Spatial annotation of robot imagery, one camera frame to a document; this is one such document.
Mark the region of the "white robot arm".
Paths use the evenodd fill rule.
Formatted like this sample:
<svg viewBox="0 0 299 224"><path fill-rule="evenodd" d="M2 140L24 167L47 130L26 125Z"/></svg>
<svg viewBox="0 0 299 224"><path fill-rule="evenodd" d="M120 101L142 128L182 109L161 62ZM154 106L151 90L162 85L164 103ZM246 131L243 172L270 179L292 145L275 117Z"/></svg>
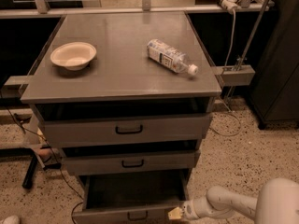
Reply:
<svg viewBox="0 0 299 224"><path fill-rule="evenodd" d="M226 219L237 212L254 224L299 224L299 184L274 178L261 188L257 198L214 186L200 198L183 202L168 212L170 220Z"/></svg>

